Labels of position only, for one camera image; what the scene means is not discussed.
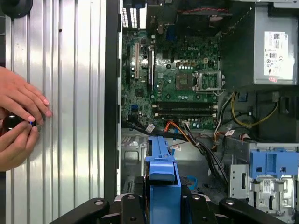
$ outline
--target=side panel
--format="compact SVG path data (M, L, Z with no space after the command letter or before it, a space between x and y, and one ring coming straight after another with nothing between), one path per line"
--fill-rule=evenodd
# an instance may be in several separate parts
M6 18L6 66L50 101L40 139L6 173L6 224L47 224L104 196L106 0L34 0Z

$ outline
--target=power supply label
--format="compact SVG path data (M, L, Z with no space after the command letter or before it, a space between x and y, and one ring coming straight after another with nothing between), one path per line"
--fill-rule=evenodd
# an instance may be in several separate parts
M288 60L288 34L285 32L265 32L264 74L271 80L285 79Z

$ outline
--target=screw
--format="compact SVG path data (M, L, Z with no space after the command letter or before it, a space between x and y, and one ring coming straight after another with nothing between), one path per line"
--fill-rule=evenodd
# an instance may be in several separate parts
M96 202L95 202L95 204L96 205L102 205L104 202L102 202L101 200L97 200Z
M232 200L226 200L225 203L228 204L228 205L233 205L234 204L234 202Z
M200 197L198 196L198 195L193 195L192 196L195 200L199 200L200 199Z
M135 199L135 197L134 197L133 195L129 195L129 196L127 197L127 199L132 200L132 199Z

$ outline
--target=blue drive bay latch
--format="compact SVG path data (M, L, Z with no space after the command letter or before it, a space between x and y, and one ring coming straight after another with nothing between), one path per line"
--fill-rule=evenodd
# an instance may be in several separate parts
M273 151L254 150L250 152L251 178L256 179L259 175L271 175L278 179L282 175L297 175L299 154L287 152L284 148Z

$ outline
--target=yellow wire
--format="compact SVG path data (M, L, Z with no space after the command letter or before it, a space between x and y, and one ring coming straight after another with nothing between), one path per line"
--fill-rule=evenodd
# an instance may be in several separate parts
M245 124L245 123L242 123L241 121L239 121L237 119L237 117L235 116L235 109L234 109L234 102L235 102L235 97L236 97L236 92L234 92L233 94L233 97L232 97L232 100L231 100L231 109L232 109L232 114L233 114L233 118L234 120L239 124L239 125L242 125L242 126L245 126L245 127L253 127L253 126L256 126L256 125L259 125L260 123L264 122L265 120L267 120L269 117L272 116L272 114L274 114L274 112L277 110L278 108L278 102L276 103L276 106L274 108L274 110L266 117L264 117L263 119L261 119L260 121L256 122L256 123L253 123L253 124Z

